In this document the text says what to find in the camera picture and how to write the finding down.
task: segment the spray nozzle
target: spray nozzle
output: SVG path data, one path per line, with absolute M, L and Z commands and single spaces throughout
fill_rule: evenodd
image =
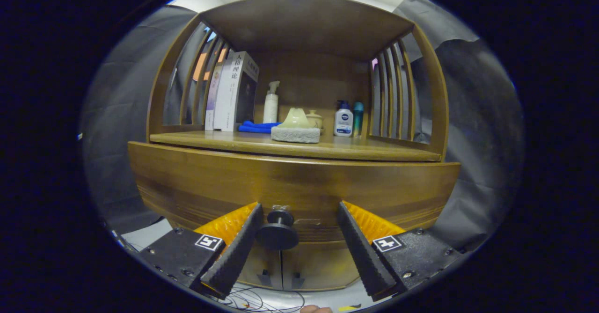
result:
M 269 94 L 274 94 L 277 91 L 277 87 L 280 84 L 280 81 L 270 81 L 270 83 L 268 83 L 268 86 L 270 86 L 270 90 L 268 90 Z

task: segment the screw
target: screw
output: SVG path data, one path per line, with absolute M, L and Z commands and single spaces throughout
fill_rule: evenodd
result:
M 188 269 L 181 269 L 181 273 L 186 275 L 187 277 L 193 277 L 193 275 L 195 274 L 195 273 L 193 273 L 193 271 L 188 270 Z

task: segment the white spray bottle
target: white spray bottle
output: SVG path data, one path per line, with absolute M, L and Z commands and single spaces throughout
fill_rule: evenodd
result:
M 264 100 L 264 116 L 263 124 L 276 123 L 278 115 L 278 95 L 275 94 L 277 91 L 280 81 L 271 81 L 268 83 L 270 89 Z

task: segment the book spine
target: book spine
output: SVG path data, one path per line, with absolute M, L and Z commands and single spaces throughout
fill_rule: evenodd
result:
M 233 61 L 236 59 L 238 52 L 232 53 L 227 58 L 225 65 L 220 74 L 220 83 L 218 93 L 216 94 L 216 105 L 214 108 L 214 130 L 226 130 L 226 118 L 229 113 L 229 101 L 231 100 L 231 86 L 235 85 L 235 81 L 231 79 L 233 70 Z
M 244 59 L 248 53 L 241 51 L 236 53 L 231 64 L 231 86 L 229 87 L 229 96 L 227 100 L 227 110 L 223 115 L 222 131 L 232 132 L 235 130 L 235 111 L 237 110 L 237 93 L 239 91 L 239 83 L 241 81 L 241 72 Z
M 206 103 L 206 116 L 205 116 L 205 130 L 214 130 L 214 109 L 216 108 L 216 97 L 218 96 L 218 89 L 220 78 L 222 76 L 223 64 L 218 64 L 214 68 L 214 74 L 212 75 L 212 81 L 210 82 L 210 91 L 208 91 L 208 102 Z

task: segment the cabinet door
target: cabinet door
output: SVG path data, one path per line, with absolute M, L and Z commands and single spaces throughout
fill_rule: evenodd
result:
M 282 269 L 286 291 L 334 290 L 359 277 L 344 240 L 301 242 L 282 252 Z
M 254 244 L 237 281 L 252 286 L 282 290 L 280 253 Z

